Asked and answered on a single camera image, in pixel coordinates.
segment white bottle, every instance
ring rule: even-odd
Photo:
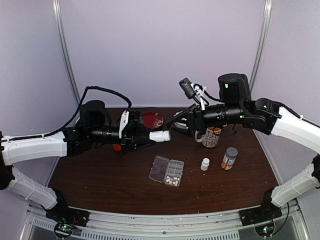
[[[208,168],[209,168],[209,164],[210,164],[210,159],[205,157],[202,162],[201,162],[201,166],[200,166],[200,169],[202,171],[207,171]]]

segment white wall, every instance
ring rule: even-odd
[[[254,99],[280,101],[320,123],[320,1],[273,1]],[[284,182],[303,170],[316,153],[280,137],[263,136]],[[298,198],[311,239],[320,239],[320,191]]]
[[[264,1],[256,0],[61,0],[75,81],[119,91],[134,106],[192,104],[178,82],[207,85],[218,96],[217,78],[250,77]],[[101,97],[109,107],[123,100]]]
[[[0,1],[0,130],[21,136],[57,129],[76,109],[51,1]],[[17,164],[45,184],[54,159]],[[2,240],[18,239],[28,203],[0,192]]]

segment wooden table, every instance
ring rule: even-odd
[[[158,112],[170,120],[179,108],[138,108]],[[113,122],[122,109],[109,110]],[[123,155],[104,145],[75,157],[59,160],[49,186],[59,189],[70,206],[124,214],[170,215],[233,210],[259,205],[263,194],[277,186],[266,156],[251,129],[223,129],[219,143],[206,148],[194,138],[171,132],[171,141]],[[239,154],[233,168],[221,161],[228,147]],[[184,161],[179,187],[149,179],[156,155]],[[210,158],[208,171],[200,170]]]

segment pill box compartment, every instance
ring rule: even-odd
[[[163,156],[156,156],[149,178],[159,183],[165,183],[168,186],[178,187],[183,174],[184,162],[179,160],[170,160]]]

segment patterned mug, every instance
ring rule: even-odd
[[[218,144],[220,133],[221,133],[221,128],[209,127],[206,129],[205,134],[202,135],[201,138],[197,138],[199,132],[196,131],[194,135],[194,139],[198,143],[202,143],[202,145],[207,148],[214,148]]]

